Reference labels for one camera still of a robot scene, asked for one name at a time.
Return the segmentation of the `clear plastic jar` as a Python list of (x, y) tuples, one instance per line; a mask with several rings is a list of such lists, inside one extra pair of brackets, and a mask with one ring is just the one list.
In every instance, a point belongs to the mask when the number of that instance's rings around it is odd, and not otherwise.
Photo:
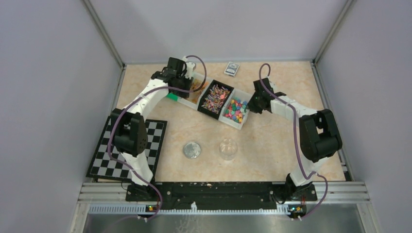
[(226, 138), (219, 145), (220, 156), (226, 161), (233, 160), (238, 151), (238, 145), (234, 139)]

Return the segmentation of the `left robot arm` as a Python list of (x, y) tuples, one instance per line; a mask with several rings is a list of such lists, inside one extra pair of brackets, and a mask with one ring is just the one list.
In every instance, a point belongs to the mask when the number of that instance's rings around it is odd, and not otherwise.
[(155, 106), (169, 93), (188, 96), (193, 82), (195, 63), (187, 58), (169, 58), (161, 71), (156, 71), (135, 99), (123, 109), (114, 109), (111, 113), (112, 130), (107, 145), (111, 160), (112, 148), (124, 158), (122, 162), (132, 175), (132, 182), (139, 185), (137, 194), (143, 200), (154, 198), (156, 188), (151, 184), (153, 172), (149, 168), (146, 147), (148, 133), (145, 120)]

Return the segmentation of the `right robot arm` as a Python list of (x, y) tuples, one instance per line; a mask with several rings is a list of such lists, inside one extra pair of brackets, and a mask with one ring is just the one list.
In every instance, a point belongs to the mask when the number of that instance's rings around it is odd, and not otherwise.
[(312, 183), (312, 177), (343, 146), (334, 114), (329, 109), (303, 106), (282, 92), (275, 93), (268, 78), (254, 81), (253, 85), (254, 93), (247, 105), (251, 112), (268, 111), (293, 124), (298, 164), (286, 177), (285, 194), (298, 200)]

